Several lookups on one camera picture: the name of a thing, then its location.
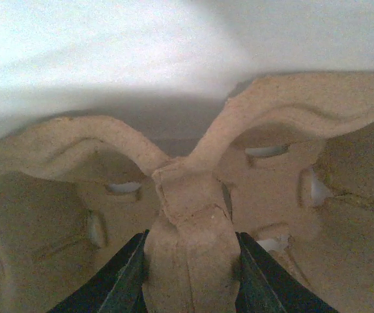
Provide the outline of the single brown pulp cup carrier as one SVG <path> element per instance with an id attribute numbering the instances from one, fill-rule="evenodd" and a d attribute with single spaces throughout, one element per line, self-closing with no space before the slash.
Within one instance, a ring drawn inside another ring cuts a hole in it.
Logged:
<path id="1" fill-rule="evenodd" d="M 0 139 L 0 312 L 50 312 L 145 230 L 146 312 L 237 312 L 237 232 L 374 312 L 374 72 L 258 78 L 188 156 L 102 115 Z"/>

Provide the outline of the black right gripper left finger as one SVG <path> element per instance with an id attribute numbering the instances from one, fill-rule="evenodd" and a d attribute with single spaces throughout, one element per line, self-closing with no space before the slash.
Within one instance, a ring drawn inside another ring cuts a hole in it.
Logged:
<path id="1" fill-rule="evenodd" d="M 144 245 L 149 230 L 137 233 L 87 283 L 50 312 L 146 312 Z"/>

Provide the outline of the light blue paper bag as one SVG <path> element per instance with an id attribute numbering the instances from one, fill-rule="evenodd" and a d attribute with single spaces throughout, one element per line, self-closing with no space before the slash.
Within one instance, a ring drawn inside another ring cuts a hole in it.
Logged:
<path id="1" fill-rule="evenodd" d="M 0 137 L 107 113 L 193 139 L 263 74 L 374 70 L 374 1 L 0 1 Z"/>

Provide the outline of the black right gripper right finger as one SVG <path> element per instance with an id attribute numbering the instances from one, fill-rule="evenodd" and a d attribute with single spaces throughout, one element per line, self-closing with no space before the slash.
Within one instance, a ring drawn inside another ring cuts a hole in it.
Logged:
<path id="1" fill-rule="evenodd" d="M 337 310 L 295 280 L 249 234 L 236 233 L 240 244 L 237 312 L 321 313 Z"/>

